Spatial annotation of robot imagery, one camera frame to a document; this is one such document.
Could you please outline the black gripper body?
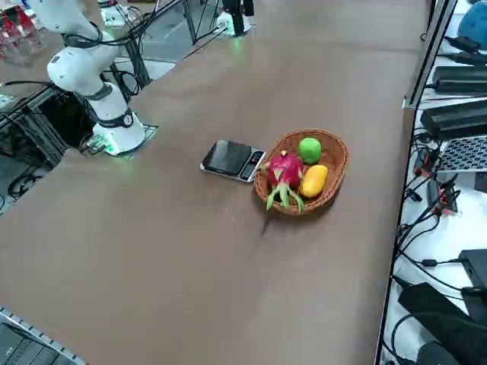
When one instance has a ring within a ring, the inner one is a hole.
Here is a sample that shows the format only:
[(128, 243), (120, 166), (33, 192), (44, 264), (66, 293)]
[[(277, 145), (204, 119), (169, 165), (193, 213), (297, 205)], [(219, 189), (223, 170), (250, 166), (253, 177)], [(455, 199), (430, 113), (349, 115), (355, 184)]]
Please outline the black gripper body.
[(254, 16), (253, 0), (223, 0), (224, 9), (232, 15)]

